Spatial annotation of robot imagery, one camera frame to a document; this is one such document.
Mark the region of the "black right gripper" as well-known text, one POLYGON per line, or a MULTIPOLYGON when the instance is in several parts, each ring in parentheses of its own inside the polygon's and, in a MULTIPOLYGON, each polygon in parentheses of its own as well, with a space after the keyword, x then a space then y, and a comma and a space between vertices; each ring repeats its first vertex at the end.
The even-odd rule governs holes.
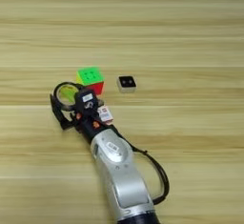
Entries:
MULTIPOLYGON (((108 125, 101 121, 97 110, 85 110, 82 112, 75 110, 70 113, 71 120, 68 120, 62 113, 60 103, 52 94, 50 95, 50 99, 52 112, 58 120, 61 128, 63 130, 75 128, 79 133, 84 135, 89 143, 91 143, 99 133, 109 128, 108 125)), ((104 106, 104 101, 102 99, 98 99, 97 106, 104 106)))

